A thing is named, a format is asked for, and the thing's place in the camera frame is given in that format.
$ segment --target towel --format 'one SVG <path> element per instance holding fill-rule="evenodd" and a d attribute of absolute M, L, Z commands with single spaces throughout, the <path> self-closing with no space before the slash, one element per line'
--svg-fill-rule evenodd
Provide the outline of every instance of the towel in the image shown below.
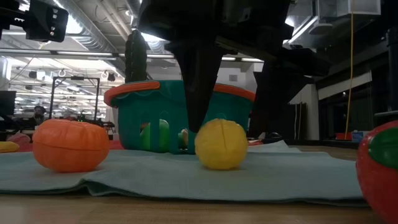
<path fill-rule="evenodd" d="M 363 196 L 355 163 L 324 152 L 300 152 L 284 142 L 249 148 L 238 169 L 209 170 L 194 155 L 115 150 L 91 172 L 60 174 L 31 152 L 0 154 L 0 193 L 60 194 L 87 188 L 94 196 L 239 202 L 330 202 Z"/>

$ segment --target yellow toy fruit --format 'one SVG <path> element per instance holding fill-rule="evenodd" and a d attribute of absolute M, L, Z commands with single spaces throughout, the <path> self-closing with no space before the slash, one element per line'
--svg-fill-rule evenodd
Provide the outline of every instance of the yellow toy fruit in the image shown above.
<path fill-rule="evenodd" d="M 199 130 L 195 152 L 209 169 L 229 170 L 238 167 L 248 151 L 244 129 L 234 121 L 214 119 Z"/>
<path fill-rule="evenodd" d="M 0 153 L 4 152 L 17 152 L 19 145 L 13 142 L 0 142 Z"/>

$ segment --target orange toy fruit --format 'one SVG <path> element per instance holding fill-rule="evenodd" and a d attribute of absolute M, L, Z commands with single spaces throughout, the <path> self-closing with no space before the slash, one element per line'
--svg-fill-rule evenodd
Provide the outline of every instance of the orange toy fruit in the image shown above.
<path fill-rule="evenodd" d="M 42 123 L 33 135 L 36 161 L 57 172 L 91 171 L 108 152 L 108 135 L 94 124 L 50 119 Z"/>

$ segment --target table surface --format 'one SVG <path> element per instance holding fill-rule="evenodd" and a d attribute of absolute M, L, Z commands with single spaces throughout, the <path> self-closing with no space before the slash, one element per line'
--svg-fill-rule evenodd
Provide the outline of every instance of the table surface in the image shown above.
<path fill-rule="evenodd" d="M 356 151 L 320 146 L 297 146 L 304 152 L 323 151 L 355 160 Z M 383 223 L 370 208 L 309 203 L 214 203 L 165 201 L 129 197 L 91 197 L 82 194 L 0 195 L 0 223 Z"/>

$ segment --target green basket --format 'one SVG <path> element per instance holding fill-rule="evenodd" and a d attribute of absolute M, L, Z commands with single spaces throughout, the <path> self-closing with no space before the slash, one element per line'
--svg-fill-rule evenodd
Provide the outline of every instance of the green basket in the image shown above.
<path fill-rule="evenodd" d="M 141 150 L 142 123 L 150 123 L 150 150 L 163 152 L 159 147 L 159 120 L 169 123 L 169 152 L 195 153 L 196 134 L 189 131 L 188 149 L 178 146 L 178 134 L 188 128 L 187 106 L 183 81 L 148 81 L 128 83 L 108 90 L 104 101 L 119 108 L 119 138 L 125 149 Z M 248 128 L 248 116 L 254 93 L 242 88 L 216 84 L 204 123 L 215 118 L 227 119 Z"/>

